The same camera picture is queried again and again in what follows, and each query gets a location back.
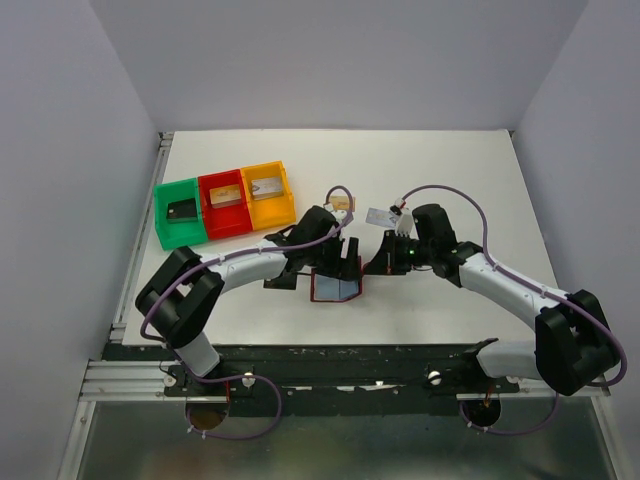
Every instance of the plastic bin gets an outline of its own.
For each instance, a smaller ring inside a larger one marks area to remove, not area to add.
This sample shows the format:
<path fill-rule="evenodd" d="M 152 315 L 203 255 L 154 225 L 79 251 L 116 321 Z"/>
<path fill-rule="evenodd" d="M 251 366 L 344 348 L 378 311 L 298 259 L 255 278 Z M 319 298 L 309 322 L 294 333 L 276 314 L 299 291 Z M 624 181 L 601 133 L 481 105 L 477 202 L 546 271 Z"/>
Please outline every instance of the plastic bin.
<path fill-rule="evenodd" d="M 287 181 L 287 173 L 282 162 L 264 163 L 240 169 L 244 178 L 247 206 L 254 230 L 288 225 L 296 221 L 293 194 Z M 280 177 L 283 194 L 278 197 L 254 200 L 251 196 L 251 182 L 259 178 Z"/>
<path fill-rule="evenodd" d="M 238 205 L 213 208 L 209 191 L 212 188 L 226 187 L 228 185 L 238 185 L 241 196 L 240 203 Z M 198 177 L 198 187 L 200 188 L 200 205 L 202 205 L 204 228 L 207 231 L 209 240 L 242 235 L 253 230 L 247 205 L 247 193 L 240 170 L 230 170 Z"/>
<path fill-rule="evenodd" d="M 195 198 L 198 219 L 192 222 L 167 221 L 167 208 L 172 202 Z M 202 221 L 202 208 L 198 193 L 198 180 L 190 178 L 179 182 L 163 183 L 153 189 L 156 233 L 165 250 L 196 245 L 209 240 Z"/>

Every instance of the yellow bin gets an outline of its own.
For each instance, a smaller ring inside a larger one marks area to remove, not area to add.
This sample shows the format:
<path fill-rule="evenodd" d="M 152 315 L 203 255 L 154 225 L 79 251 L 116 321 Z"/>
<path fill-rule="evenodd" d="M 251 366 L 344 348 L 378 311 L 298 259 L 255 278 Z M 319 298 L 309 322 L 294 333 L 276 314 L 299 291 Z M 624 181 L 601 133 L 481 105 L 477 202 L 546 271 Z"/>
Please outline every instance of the yellow bin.
<path fill-rule="evenodd" d="M 287 181 L 287 172 L 282 162 L 263 163 L 252 167 L 241 168 L 242 181 L 247 194 L 247 206 L 251 215 L 254 230 L 289 225 L 296 221 L 296 209 L 293 194 Z M 272 198 L 254 200 L 251 193 L 251 182 L 260 178 L 280 177 L 282 195 Z"/>

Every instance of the screw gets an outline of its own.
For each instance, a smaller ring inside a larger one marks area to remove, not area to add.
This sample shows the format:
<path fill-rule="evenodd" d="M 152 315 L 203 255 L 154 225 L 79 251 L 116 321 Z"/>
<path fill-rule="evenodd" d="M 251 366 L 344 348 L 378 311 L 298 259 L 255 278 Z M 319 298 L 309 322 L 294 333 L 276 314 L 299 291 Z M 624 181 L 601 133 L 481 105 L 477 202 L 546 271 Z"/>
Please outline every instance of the screw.
<path fill-rule="evenodd" d="M 253 373 L 252 372 L 246 372 L 245 375 L 253 375 Z M 254 383 L 256 383 L 256 379 L 255 378 L 243 378 L 242 379 L 242 384 L 247 388 L 252 387 Z"/>
<path fill-rule="evenodd" d="M 165 375 L 165 377 L 162 379 L 162 383 L 164 383 L 165 387 L 173 387 L 176 384 L 176 379 L 171 375 Z"/>
<path fill-rule="evenodd" d="M 431 385 L 437 386 L 442 383 L 442 375 L 437 370 L 431 370 L 427 375 L 427 380 Z"/>

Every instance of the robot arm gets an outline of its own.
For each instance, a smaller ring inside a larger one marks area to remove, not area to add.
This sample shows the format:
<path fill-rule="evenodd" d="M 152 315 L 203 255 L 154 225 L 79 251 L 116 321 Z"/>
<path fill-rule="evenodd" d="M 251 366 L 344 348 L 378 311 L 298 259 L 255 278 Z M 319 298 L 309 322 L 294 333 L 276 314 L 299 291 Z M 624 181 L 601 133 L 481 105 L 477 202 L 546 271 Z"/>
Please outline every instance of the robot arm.
<path fill-rule="evenodd" d="M 488 262 L 482 247 L 456 240 L 445 210 L 437 204 L 423 205 L 413 212 L 395 206 L 392 212 L 398 216 L 396 229 L 385 232 L 365 275 L 405 275 L 414 268 L 430 266 L 437 276 L 497 303 L 535 332 L 535 342 L 484 342 L 476 361 L 488 377 L 542 379 L 555 391 L 572 395 L 620 361 L 615 347 L 593 324 L 546 296 L 567 298 L 608 329 L 600 304 L 591 293 L 581 290 L 571 295 L 501 266 L 545 294 L 512 280 Z M 413 225 L 418 239 L 409 236 Z"/>
<path fill-rule="evenodd" d="M 314 206 L 298 224 L 267 235 L 251 249 L 257 253 L 244 254 L 247 250 L 244 248 L 200 257 L 190 248 L 178 248 L 139 293 L 136 308 L 147 315 L 160 296 L 186 271 L 220 259 L 218 264 L 200 269 L 189 277 L 186 281 L 191 286 L 188 293 L 172 291 L 150 322 L 191 371 L 198 377 L 205 377 L 218 365 L 220 356 L 203 330 L 223 293 L 256 280 L 293 276 L 304 266 L 315 267 L 323 275 L 339 279 L 360 276 L 356 238 L 349 239 L 351 255 L 347 258 L 341 256 L 343 240 L 338 235 L 310 247 L 291 248 L 330 235 L 331 229 L 338 225 L 337 220 L 343 220 L 343 217 L 343 212 L 334 213 L 331 207 Z"/>

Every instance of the white table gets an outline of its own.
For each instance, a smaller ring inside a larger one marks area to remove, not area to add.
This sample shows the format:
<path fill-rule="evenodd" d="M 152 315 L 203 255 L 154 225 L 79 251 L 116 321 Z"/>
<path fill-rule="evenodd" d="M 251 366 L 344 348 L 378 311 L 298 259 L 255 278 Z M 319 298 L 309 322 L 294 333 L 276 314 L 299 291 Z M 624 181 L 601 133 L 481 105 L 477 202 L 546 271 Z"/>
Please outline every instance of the white table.
<path fill-rule="evenodd" d="M 413 187 L 457 187 L 485 209 L 489 246 L 500 261 L 555 286 L 542 235 L 506 131 L 232 130 L 175 134 L 164 182 L 282 160 L 298 219 L 322 204 L 326 191 L 347 186 L 357 199 L 346 235 L 360 238 L 363 261 L 378 250 L 383 229 L 365 224 L 369 207 L 388 208 Z M 458 240 L 480 243 L 477 213 L 448 192 L 421 192 L 409 207 L 440 203 Z M 147 225 L 153 229 L 153 218 Z M 249 246 L 269 231 L 194 247 L 216 253 Z M 125 305 L 123 343 L 145 345 L 142 315 L 133 299 L 167 257 L 151 231 L 135 287 Z M 219 344 L 402 344 L 475 343 L 488 337 L 526 340 L 532 332 L 488 300 L 417 272 L 406 277 L 365 277 L 364 295 L 345 304 L 309 301 L 309 279 L 298 290 L 274 291 L 262 282 L 223 295 L 205 332 Z"/>

